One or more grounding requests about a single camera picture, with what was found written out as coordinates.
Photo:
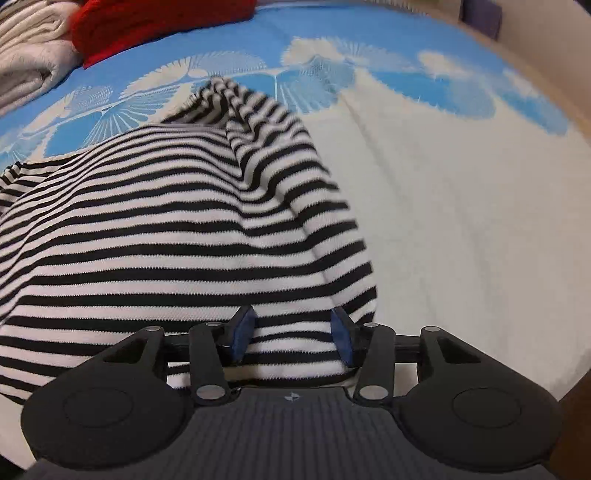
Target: stack of folded clothes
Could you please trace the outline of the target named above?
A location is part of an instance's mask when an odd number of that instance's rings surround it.
[[[69,39],[80,5],[0,0],[0,115],[42,95],[80,64]]]
[[[88,0],[72,18],[72,42],[89,67],[164,35],[247,20],[255,6],[256,0]]]

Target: beige wall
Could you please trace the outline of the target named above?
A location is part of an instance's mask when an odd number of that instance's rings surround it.
[[[591,119],[591,15],[574,0],[495,0],[499,43],[523,58]]]

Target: silver screw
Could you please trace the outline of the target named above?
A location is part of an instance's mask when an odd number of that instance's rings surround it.
[[[195,393],[202,400],[219,400],[226,394],[226,391],[219,385],[204,385],[199,387]]]
[[[366,385],[359,390],[359,395],[365,400],[383,400],[388,396],[388,390],[379,385]]]

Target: red cloth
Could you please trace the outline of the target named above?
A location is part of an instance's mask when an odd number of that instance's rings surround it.
[[[252,17],[256,0],[88,0],[72,16],[72,42],[90,67],[164,35]]]

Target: black and white striped fabric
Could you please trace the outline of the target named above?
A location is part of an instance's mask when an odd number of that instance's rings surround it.
[[[212,81],[163,124],[0,180],[0,393],[37,387],[148,325],[186,332],[251,304],[229,381],[327,384],[342,305],[370,321],[365,245],[301,121]],[[188,385],[187,365],[168,383]]]

